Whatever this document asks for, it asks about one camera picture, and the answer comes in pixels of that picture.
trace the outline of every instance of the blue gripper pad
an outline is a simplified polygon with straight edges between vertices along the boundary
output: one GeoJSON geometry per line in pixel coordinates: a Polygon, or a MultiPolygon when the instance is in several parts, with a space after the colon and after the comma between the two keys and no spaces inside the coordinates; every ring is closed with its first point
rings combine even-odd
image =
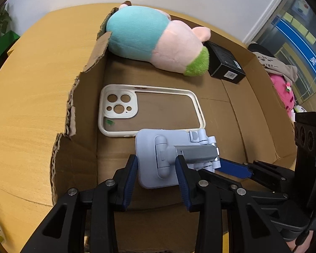
{"type": "Polygon", "coordinates": [[[217,168],[216,170],[240,179],[250,178],[253,175],[248,170],[247,166],[235,163],[230,160],[220,158],[220,165],[221,167],[217,168]]]}
{"type": "Polygon", "coordinates": [[[137,171],[138,171],[138,159],[137,159],[137,156],[135,156],[133,161],[132,161],[132,164],[131,164],[131,167],[129,170],[129,174],[128,174],[128,178],[127,178],[125,186],[124,186],[124,197],[123,197],[123,203],[122,203],[122,207],[124,209],[127,209],[130,202],[131,202],[132,192],[133,192],[133,187],[135,185],[137,171]]]}
{"type": "Polygon", "coordinates": [[[181,197],[183,199],[183,203],[185,204],[187,210],[190,210],[191,208],[190,189],[189,189],[183,168],[181,166],[181,163],[178,157],[175,159],[175,172],[177,174],[179,189],[180,189],[181,197]]]}

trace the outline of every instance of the green plush foot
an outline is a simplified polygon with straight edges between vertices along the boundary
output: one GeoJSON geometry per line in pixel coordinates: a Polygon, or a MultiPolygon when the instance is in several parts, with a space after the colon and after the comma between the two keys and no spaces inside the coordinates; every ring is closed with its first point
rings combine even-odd
{"type": "Polygon", "coordinates": [[[203,47],[197,58],[186,67],[185,76],[203,75],[210,64],[210,55],[206,47],[203,47]]]}

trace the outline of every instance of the green sticker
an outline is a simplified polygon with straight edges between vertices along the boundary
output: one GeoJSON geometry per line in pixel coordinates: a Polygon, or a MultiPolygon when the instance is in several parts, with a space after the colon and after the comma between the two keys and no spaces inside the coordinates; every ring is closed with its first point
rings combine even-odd
{"type": "Polygon", "coordinates": [[[0,236],[0,243],[4,241],[4,238],[0,236]]]}
{"type": "Polygon", "coordinates": [[[115,124],[112,120],[106,120],[106,123],[108,124],[108,125],[113,125],[113,124],[115,124]]]}

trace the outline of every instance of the plush ear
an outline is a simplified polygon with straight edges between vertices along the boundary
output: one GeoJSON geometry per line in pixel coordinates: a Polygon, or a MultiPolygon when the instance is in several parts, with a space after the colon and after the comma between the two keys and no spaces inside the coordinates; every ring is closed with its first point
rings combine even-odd
{"type": "Polygon", "coordinates": [[[206,42],[211,38],[211,30],[209,28],[195,27],[192,28],[192,31],[201,42],[206,42]]]}
{"type": "Polygon", "coordinates": [[[127,7],[129,5],[132,5],[130,1],[125,1],[124,3],[122,3],[118,9],[121,9],[121,8],[124,8],[124,7],[127,7]]]}

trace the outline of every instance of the stuffed toy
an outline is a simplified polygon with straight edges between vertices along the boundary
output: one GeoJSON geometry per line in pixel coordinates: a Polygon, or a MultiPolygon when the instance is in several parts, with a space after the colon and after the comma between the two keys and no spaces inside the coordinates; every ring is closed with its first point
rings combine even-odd
{"type": "Polygon", "coordinates": [[[277,74],[269,74],[269,77],[272,80],[280,99],[284,103],[288,116],[291,117],[292,109],[295,105],[295,98],[290,83],[287,82],[283,76],[277,74]]]}
{"type": "Polygon", "coordinates": [[[166,12],[126,1],[110,17],[106,31],[111,31],[108,48],[115,55],[185,76],[208,70],[209,53],[202,42],[211,37],[209,28],[191,29],[182,21],[171,21],[166,12]]]}

